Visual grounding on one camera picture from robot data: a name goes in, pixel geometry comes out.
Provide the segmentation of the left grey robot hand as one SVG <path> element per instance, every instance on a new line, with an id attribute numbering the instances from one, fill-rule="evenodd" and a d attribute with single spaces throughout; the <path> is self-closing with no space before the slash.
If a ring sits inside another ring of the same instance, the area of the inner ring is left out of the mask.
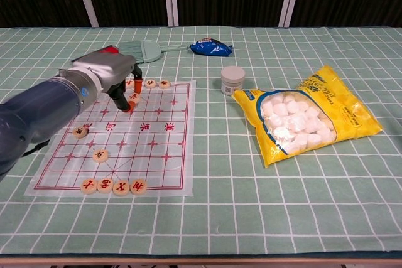
<path id="1" fill-rule="evenodd" d="M 126 78 L 130 74 L 133 75 L 134 83 L 139 84 L 136 93 L 141 93 L 142 71 L 138 67 L 136 59 L 131 55 L 94 51 L 73 60 L 72 67 L 96 76 L 100 83 L 100 91 L 107 94 L 114 101 L 116 107 L 123 112 L 131 110 L 131 105 L 124 96 Z"/>

